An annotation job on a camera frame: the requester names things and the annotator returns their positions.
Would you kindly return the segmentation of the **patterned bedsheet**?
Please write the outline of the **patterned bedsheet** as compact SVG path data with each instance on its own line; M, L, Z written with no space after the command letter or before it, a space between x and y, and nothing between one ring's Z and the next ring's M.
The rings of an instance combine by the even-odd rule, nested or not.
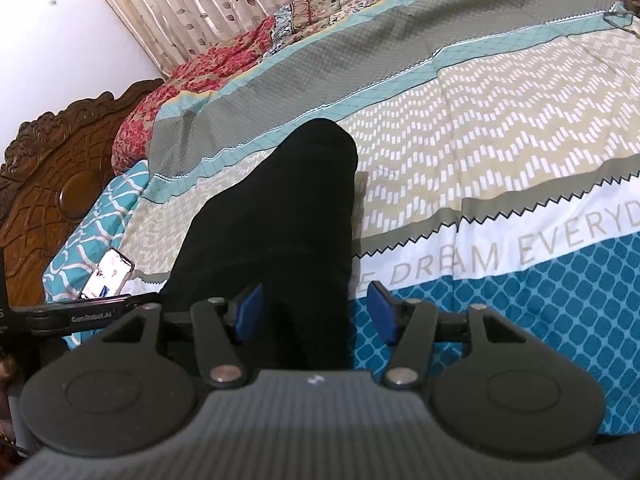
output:
M304 122L358 152L349 283L357 366L388 349L372 281L449 311L481 302L585 367L602 431L639 429L639 14L617 0L381 0L152 130L118 250L157 290L206 200Z

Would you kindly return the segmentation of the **black pants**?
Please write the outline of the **black pants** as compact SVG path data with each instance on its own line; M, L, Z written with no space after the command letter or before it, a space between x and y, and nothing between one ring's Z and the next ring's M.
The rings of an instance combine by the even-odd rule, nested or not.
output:
M160 290L168 312L262 286L248 362L270 370L350 367L348 284L358 156L317 118L295 129L238 184L208 200Z

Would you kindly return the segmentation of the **red floral quilt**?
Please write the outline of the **red floral quilt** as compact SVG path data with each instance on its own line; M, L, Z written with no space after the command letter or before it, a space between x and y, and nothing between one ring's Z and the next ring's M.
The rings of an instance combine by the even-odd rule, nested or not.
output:
M148 157L155 117L178 94L210 93L277 53L381 0L293 0L254 29L214 44L175 68L168 81L146 96L120 125L111 163L122 174Z

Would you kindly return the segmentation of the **carved wooden headboard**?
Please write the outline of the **carved wooden headboard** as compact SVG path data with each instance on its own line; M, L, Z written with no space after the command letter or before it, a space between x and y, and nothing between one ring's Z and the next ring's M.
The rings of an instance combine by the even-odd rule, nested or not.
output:
M42 304L42 274L114 177L125 118L162 82L137 81L23 122L1 165L1 251L9 305Z

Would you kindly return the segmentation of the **teal patterned pillow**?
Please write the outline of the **teal patterned pillow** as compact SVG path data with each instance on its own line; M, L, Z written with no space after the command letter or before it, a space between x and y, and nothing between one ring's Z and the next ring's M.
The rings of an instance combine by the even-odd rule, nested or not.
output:
M148 162L114 177L42 274L47 304L75 300L104 254L119 248L149 183Z

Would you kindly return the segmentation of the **smartphone with lit screen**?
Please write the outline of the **smartphone with lit screen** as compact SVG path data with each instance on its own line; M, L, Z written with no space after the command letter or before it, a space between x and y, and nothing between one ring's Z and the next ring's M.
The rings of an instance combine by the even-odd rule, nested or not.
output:
M110 248L100 259L81 289L80 299L117 296L134 272L134 263L117 249Z

